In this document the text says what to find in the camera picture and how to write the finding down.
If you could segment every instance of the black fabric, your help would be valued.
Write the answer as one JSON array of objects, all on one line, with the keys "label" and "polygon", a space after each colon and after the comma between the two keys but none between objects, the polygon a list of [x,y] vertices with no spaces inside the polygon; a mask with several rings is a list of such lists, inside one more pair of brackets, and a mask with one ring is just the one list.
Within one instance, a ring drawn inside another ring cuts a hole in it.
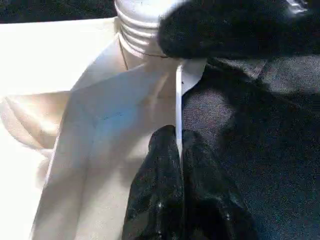
[{"label": "black fabric", "polygon": [[319,100],[316,93],[271,93],[230,66],[206,67],[182,99],[184,128],[214,150],[260,240],[320,236]]},{"label": "black fabric", "polygon": [[7,0],[0,24],[53,22],[115,17],[114,0]]}]

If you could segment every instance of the gloved hand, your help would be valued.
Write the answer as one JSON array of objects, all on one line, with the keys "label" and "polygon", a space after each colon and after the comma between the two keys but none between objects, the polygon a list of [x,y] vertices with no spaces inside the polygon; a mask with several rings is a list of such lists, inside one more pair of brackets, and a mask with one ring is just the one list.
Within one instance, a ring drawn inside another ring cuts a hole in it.
[{"label": "gloved hand", "polygon": [[172,58],[270,58],[320,54],[318,0],[191,0],[160,22]]},{"label": "gloved hand", "polygon": [[190,240],[257,240],[253,219],[235,185],[202,137],[183,132],[186,235]]},{"label": "gloved hand", "polygon": [[122,240],[183,240],[184,185],[175,128],[157,130],[135,175],[128,198]]},{"label": "gloved hand", "polygon": [[235,184],[210,148],[191,131],[183,143],[182,176],[175,128],[152,135],[131,185],[122,240],[257,239]]}]

